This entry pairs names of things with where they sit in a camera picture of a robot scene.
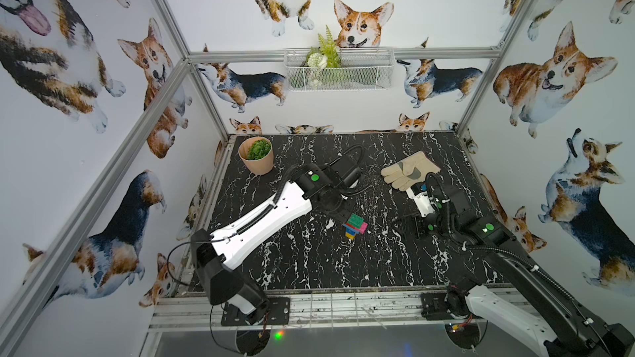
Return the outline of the green lego brick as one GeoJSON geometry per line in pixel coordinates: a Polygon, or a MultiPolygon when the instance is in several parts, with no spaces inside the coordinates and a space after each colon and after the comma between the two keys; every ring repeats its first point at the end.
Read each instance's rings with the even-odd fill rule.
{"type": "Polygon", "coordinates": [[[363,224],[364,224],[363,218],[359,217],[355,213],[352,213],[347,219],[347,225],[355,229],[361,229],[363,224]]]}

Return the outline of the light blue lego brick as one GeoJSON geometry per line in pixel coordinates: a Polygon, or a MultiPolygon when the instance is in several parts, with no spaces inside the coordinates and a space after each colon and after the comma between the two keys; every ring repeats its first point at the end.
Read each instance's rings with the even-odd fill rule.
{"type": "Polygon", "coordinates": [[[356,234],[358,234],[357,230],[355,230],[353,228],[350,228],[350,227],[346,227],[345,231],[346,231],[346,233],[351,234],[352,236],[355,236],[356,234]]]}

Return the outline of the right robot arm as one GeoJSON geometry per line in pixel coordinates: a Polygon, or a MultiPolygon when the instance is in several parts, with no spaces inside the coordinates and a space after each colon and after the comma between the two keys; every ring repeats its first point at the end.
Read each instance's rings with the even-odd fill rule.
{"type": "Polygon", "coordinates": [[[512,284],[533,312],[508,302],[472,273],[439,297],[423,298],[423,317],[482,318],[538,356],[627,356],[633,334],[584,307],[525,253],[513,233],[491,213],[480,215],[457,189],[443,192],[417,183],[407,190],[415,213],[403,218],[420,238],[434,236],[457,252],[479,256],[512,284]]]}

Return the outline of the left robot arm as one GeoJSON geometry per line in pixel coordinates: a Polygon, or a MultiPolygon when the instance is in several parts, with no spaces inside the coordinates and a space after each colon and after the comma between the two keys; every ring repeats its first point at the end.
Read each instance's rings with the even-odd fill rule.
{"type": "Polygon", "coordinates": [[[350,198],[361,191],[353,187],[360,177],[360,162],[343,156],[326,165],[294,165],[275,194],[248,214],[216,231],[196,231],[190,238],[191,259],[210,304],[236,308],[251,325],[264,319],[271,311],[268,297],[237,268],[271,236],[312,211],[352,224],[350,198]]]}

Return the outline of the cream canvas work glove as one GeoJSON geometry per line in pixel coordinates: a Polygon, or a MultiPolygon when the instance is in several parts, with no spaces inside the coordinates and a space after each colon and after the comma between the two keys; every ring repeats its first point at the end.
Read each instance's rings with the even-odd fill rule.
{"type": "Polygon", "coordinates": [[[441,169],[426,157],[425,153],[418,151],[396,164],[383,168],[380,174],[385,183],[398,191],[405,192],[415,183],[424,182],[428,173],[436,174],[440,171],[441,169]]]}

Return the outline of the terracotta pot with green plant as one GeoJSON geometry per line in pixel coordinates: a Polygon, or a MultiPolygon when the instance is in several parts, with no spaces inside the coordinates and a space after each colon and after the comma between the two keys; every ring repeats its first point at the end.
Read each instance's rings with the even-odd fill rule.
{"type": "Polygon", "coordinates": [[[274,168],[273,145],[267,138],[246,139],[239,146],[238,154],[253,175],[266,175],[274,168]]]}

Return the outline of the green fern with white flower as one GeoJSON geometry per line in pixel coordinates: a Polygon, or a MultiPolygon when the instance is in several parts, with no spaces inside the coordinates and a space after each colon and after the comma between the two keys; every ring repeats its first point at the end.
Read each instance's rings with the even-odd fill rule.
{"type": "Polygon", "coordinates": [[[330,74],[330,71],[326,71],[326,69],[342,67],[339,47],[330,28],[326,26],[325,34],[319,33],[317,38],[319,46],[310,49],[304,62],[304,68],[309,71],[309,85],[313,88],[322,86],[322,76],[330,74]]]}

